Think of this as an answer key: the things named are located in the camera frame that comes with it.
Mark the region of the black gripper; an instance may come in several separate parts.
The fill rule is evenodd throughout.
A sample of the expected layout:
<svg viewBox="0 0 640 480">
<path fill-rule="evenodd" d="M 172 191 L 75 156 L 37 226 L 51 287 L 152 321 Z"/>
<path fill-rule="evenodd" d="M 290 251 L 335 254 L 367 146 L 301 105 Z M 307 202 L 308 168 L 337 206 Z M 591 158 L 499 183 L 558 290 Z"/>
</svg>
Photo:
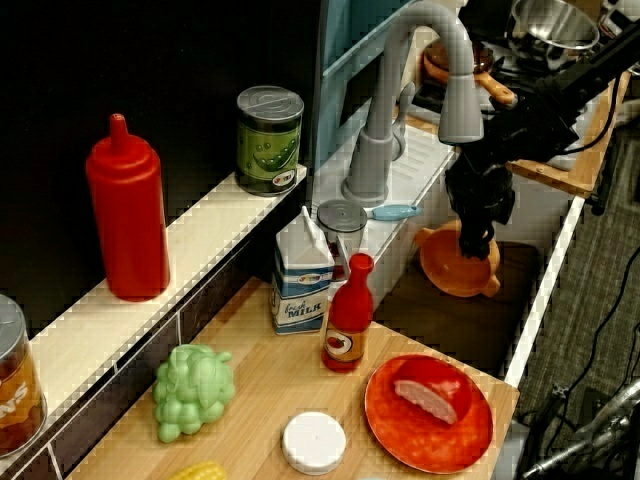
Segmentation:
<svg viewBox="0 0 640 480">
<path fill-rule="evenodd" d="M 486 259 L 495 235 L 492 223 L 506 225 L 514 208 L 512 173 L 503 164 L 483 164 L 462 150 L 445 172 L 445 185 L 451 208 L 462 223 L 461 254 Z"/>
</svg>

